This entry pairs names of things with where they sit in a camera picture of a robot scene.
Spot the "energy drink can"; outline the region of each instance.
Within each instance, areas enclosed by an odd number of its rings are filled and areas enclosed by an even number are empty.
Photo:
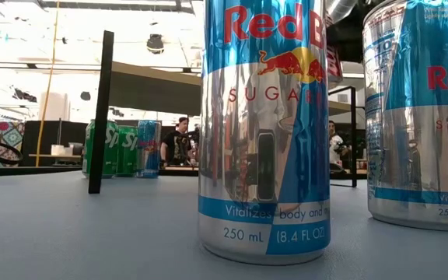
[[[139,121],[138,126],[138,170],[139,178],[158,178],[160,165],[160,121]]]
[[[363,38],[369,211],[448,230],[448,1],[385,1]]]
[[[93,137],[95,122],[86,127],[86,140],[84,144],[84,156],[82,160],[82,174],[89,178],[91,172],[91,156],[93,154]],[[107,138],[105,140],[105,152],[103,154],[103,178],[111,178],[117,172],[118,151],[118,126],[115,121],[107,122]]]
[[[138,158],[138,128],[119,126],[120,145],[118,147],[117,176],[133,177]]]
[[[198,232],[295,264],[330,242],[324,1],[207,0]]]

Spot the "green soda can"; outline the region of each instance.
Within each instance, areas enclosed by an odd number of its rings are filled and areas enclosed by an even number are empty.
[[[117,176],[133,177],[138,158],[138,128],[121,125],[119,129]]]
[[[82,174],[89,178],[91,173],[91,156],[93,154],[93,137],[95,122],[86,127],[86,140],[84,143],[84,157],[82,160]],[[107,138],[103,154],[103,178],[111,178],[117,172],[118,126],[115,121],[107,122]]]

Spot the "can rim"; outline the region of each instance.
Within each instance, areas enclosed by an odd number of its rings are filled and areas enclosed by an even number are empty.
[[[370,10],[370,11],[367,13],[366,17],[365,17],[364,20],[362,21],[362,28],[364,29],[364,26],[365,26],[365,24],[366,24],[367,19],[368,19],[370,16],[372,16],[377,10],[383,8],[383,7],[386,6],[386,5],[389,5],[389,4],[392,3],[392,2],[397,2],[397,1],[398,1],[398,0],[386,0],[386,1],[383,1],[383,2],[381,2],[380,4],[376,5],[376,7],[374,7],[372,10]]]

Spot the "man in black t-shirt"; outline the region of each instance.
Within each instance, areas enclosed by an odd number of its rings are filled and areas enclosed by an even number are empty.
[[[186,164],[191,158],[191,143],[187,136],[181,136],[187,132],[187,117],[180,117],[175,131],[170,132],[162,140],[160,147],[160,159],[164,166]]]

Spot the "person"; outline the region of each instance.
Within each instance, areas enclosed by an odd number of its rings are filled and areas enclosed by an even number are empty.
[[[330,144],[330,163],[336,163],[341,166],[340,155],[347,153],[348,149],[343,144],[343,139],[337,135],[334,121],[329,121],[327,125]]]
[[[187,132],[188,118],[180,117],[176,130],[170,132],[162,140],[160,161],[163,166],[186,164],[192,158],[190,139],[183,135]]]

